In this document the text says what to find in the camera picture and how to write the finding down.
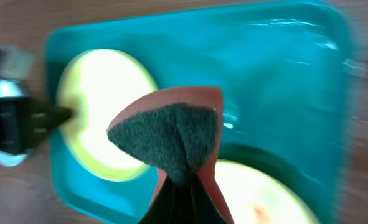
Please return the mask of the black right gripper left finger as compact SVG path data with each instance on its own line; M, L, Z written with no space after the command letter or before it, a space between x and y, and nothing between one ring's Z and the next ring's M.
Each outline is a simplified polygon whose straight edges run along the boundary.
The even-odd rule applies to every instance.
M166 177L157 196L138 224L172 224L175 219L177 190L170 177Z

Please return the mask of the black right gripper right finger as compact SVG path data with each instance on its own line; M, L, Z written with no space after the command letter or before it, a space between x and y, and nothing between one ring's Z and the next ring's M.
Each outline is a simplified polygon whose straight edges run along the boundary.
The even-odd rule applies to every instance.
M196 175L179 192L179 223L227 224Z

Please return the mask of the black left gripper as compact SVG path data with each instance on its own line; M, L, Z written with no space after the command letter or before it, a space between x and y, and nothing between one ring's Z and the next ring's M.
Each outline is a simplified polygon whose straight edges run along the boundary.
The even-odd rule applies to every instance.
M41 142L73 116L70 108L30 97L24 83L33 55L18 46L0 48L0 165L21 164ZM17 106L21 105L21 117Z

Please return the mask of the yellow plate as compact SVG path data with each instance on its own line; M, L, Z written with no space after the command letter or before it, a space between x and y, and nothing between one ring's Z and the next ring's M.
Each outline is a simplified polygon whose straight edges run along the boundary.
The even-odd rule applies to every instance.
M319 224L292 190L259 170L219 159L215 179L235 224Z
M147 69L119 50L88 50L69 62L59 80L56 102L73 110L61 132L82 167L114 182L135 179L149 168L112 144L106 130L128 105L157 89Z

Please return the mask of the pink green scrub sponge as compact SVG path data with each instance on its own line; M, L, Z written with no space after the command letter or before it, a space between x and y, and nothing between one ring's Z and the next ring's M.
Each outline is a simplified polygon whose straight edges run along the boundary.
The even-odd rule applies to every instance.
M215 180L222 134L223 96L217 86L182 86L150 93L120 112L109 124L108 140L131 157L157 169L151 203L166 177L179 192L198 176L227 223L233 218Z

